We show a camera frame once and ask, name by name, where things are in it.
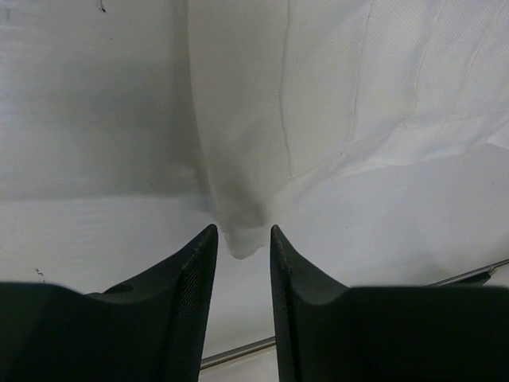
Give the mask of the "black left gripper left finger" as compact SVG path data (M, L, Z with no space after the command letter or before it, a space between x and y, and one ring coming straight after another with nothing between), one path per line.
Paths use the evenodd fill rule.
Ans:
M218 230L102 293L2 283L4 381L196 381Z

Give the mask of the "white pleated skirt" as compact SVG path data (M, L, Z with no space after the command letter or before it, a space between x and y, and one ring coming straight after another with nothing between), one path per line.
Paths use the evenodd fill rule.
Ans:
M236 259L329 177L508 145L505 1L191 1L188 48Z

